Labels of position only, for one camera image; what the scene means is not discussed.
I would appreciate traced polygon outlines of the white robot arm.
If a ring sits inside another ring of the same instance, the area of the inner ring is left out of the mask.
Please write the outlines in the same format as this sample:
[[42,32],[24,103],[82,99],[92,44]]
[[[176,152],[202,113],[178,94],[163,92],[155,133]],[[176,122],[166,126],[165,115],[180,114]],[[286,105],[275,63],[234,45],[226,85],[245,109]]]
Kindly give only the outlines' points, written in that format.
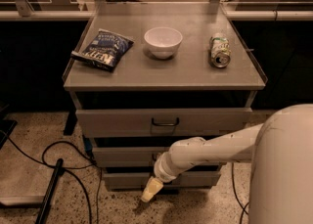
[[141,197],[206,162],[249,162],[248,224],[313,224],[313,105],[284,108],[265,122],[214,139],[173,143]]

